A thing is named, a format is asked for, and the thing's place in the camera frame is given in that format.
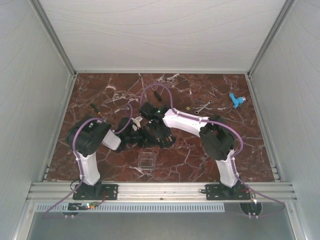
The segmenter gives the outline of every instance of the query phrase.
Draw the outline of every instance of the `blue object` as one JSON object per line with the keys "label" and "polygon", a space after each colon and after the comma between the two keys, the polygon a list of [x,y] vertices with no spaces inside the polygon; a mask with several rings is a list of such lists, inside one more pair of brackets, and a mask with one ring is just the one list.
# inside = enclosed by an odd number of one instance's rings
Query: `blue object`
{"label": "blue object", "polygon": [[232,102],[234,103],[233,107],[236,109],[239,107],[240,104],[243,104],[246,101],[246,98],[244,96],[235,98],[235,95],[233,93],[229,94],[229,97],[231,98]]}

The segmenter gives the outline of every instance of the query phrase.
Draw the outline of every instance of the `black mounting bracket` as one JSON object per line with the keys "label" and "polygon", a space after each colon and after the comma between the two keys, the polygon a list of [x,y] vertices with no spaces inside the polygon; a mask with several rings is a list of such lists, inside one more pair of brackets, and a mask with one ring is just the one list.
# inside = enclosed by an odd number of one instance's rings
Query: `black mounting bracket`
{"label": "black mounting bracket", "polygon": [[250,192],[246,186],[237,182],[233,187],[227,187],[220,184],[206,184],[205,189],[201,190],[206,194],[206,199],[211,201],[221,200],[250,200]]}
{"label": "black mounting bracket", "polygon": [[83,183],[73,194],[73,200],[117,200],[118,199],[117,184],[104,184],[97,182],[95,185],[90,186]]}

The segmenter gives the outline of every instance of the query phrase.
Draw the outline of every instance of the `white wall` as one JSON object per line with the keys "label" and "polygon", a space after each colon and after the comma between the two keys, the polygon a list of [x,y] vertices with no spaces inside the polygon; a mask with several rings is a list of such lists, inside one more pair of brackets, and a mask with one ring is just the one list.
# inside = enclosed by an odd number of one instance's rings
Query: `white wall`
{"label": "white wall", "polygon": [[68,78],[29,1],[0,0],[0,239],[11,239],[45,167]]}
{"label": "white wall", "polygon": [[253,84],[309,240],[320,239],[320,2],[296,0]]}
{"label": "white wall", "polygon": [[285,0],[40,0],[77,71],[248,71]]}

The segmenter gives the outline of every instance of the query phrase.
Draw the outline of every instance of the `black screwdriver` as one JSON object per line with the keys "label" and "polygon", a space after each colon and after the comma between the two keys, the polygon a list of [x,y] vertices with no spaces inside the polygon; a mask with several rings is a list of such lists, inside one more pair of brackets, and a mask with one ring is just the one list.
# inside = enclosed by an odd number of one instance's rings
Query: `black screwdriver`
{"label": "black screwdriver", "polygon": [[90,107],[92,108],[93,111],[95,111],[96,114],[100,115],[105,121],[107,121],[107,119],[101,115],[100,110],[97,108],[96,105],[94,105],[93,103],[90,104]]}
{"label": "black screwdriver", "polygon": [[155,95],[156,99],[158,99],[159,101],[162,101],[162,97],[160,96],[160,94],[154,90],[153,87],[151,87],[152,91],[153,91],[153,94]]}

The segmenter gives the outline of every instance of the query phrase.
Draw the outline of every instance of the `red marble surface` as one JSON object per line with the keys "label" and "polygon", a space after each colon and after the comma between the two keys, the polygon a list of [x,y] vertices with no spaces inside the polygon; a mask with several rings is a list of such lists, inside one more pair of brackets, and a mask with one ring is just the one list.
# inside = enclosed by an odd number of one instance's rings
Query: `red marble surface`
{"label": "red marble surface", "polygon": [[[229,126],[242,136],[244,149],[236,157],[237,170],[247,182],[274,181],[270,162],[255,109],[243,74],[137,74],[137,73],[81,73],[75,82],[66,111],[52,162],[46,180],[71,181],[79,176],[75,157],[65,142],[70,127],[87,114],[95,115],[89,105],[97,105],[102,115],[115,129],[125,116],[125,104],[133,106],[133,116],[138,116],[140,96],[145,86],[162,83],[170,88],[173,105],[180,111],[194,114],[195,110],[212,100],[200,116],[221,115]],[[158,91],[162,102],[151,90],[147,100],[160,107],[169,106],[169,95],[162,87]],[[233,108],[229,93],[244,96],[247,101]],[[123,182],[217,182],[220,179],[216,162],[202,148],[200,138],[178,129],[172,129],[176,143],[170,148],[133,147],[116,153],[101,145],[97,151],[97,165],[105,181]],[[140,152],[156,153],[154,170],[138,168]]]}

